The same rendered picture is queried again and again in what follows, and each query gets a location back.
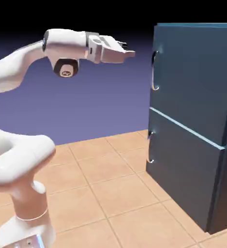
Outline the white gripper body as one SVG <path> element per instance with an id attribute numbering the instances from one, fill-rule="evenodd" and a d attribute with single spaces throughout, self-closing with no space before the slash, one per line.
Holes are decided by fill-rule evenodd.
<path id="1" fill-rule="evenodd" d="M 125 49 L 112 36 L 100 35 L 102 44 L 101 62 L 103 63 L 123 63 L 125 58 Z"/>

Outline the tall blue cabinet door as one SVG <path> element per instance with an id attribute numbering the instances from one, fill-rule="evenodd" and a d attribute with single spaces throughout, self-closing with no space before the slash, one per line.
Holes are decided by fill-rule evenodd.
<path id="1" fill-rule="evenodd" d="M 227 139 L 227 26 L 154 28 L 151 106 L 212 142 Z"/>

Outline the blue cabinet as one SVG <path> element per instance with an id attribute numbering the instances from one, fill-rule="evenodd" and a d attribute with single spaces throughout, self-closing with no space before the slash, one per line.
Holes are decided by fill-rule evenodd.
<path id="1" fill-rule="evenodd" d="M 154 27 L 147 173 L 205 232 L 227 229 L 227 23 Z"/>

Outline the short blue cabinet door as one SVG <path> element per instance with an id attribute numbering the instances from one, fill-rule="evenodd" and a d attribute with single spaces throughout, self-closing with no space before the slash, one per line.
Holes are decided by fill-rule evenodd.
<path id="1" fill-rule="evenodd" d="M 205 232 L 210 230 L 225 148 L 150 109 L 153 163 L 147 173 Z"/>

